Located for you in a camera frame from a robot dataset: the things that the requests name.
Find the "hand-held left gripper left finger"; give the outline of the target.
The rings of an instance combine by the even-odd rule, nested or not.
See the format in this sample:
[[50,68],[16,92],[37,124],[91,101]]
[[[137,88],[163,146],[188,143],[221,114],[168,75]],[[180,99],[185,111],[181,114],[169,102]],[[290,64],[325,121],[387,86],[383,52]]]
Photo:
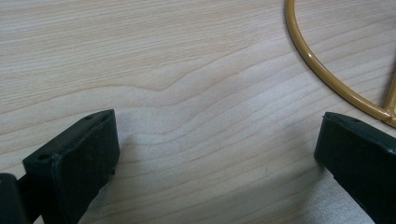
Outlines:
[[27,216],[46,224],[78,224],[120,157],[115,112],[80,119],[25,158],[21,179]]

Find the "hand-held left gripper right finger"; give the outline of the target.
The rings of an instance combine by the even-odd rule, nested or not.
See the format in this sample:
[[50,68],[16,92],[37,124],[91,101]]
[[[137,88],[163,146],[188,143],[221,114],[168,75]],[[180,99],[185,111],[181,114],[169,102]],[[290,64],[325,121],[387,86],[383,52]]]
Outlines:
[[349,116],[323,116],[314,158],[375,224],[396,224],[396,138]]

